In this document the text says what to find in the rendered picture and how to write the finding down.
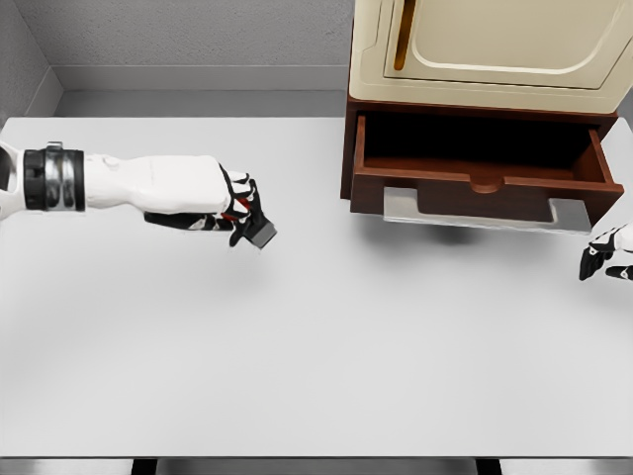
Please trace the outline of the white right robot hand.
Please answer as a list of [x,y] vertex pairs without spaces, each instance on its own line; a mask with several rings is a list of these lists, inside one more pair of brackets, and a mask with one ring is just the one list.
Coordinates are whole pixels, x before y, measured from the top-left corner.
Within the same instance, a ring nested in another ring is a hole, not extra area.
[[613,228],[589,242],[581,258],[580,280],[592,277],[616,251],[633,254],[633,223]]

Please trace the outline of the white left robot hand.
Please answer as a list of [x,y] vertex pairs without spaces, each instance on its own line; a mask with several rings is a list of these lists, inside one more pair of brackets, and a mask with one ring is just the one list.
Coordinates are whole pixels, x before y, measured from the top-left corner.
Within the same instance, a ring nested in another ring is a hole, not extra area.
[[229,213],[246,218],[239,199],[260,195],[255,180],[245,172],[229,171],[210,155],[159,155],[142,157],[149,176],[141,180],[141,194],[151,203],[143,212],[152,225],[181,231],[233,233]]

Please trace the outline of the brown wooden drawer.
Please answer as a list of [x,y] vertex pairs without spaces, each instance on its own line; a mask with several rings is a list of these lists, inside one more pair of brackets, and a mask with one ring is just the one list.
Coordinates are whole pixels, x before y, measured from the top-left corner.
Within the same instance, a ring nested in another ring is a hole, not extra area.
[[624,193],[601,146],[616,120],[363,112],[350,209],[382,215],[385,190],[402,188],[423,214],[548,222],[549,200],[571,199],[596,225]]

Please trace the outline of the cream and brown cabinet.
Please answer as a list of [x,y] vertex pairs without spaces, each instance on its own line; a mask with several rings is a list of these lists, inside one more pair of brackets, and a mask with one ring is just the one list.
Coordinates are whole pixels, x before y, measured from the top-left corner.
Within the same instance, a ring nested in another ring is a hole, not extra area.
[[611,116],[633,88],[633,0],[356,0],[347,123],[421,106]]

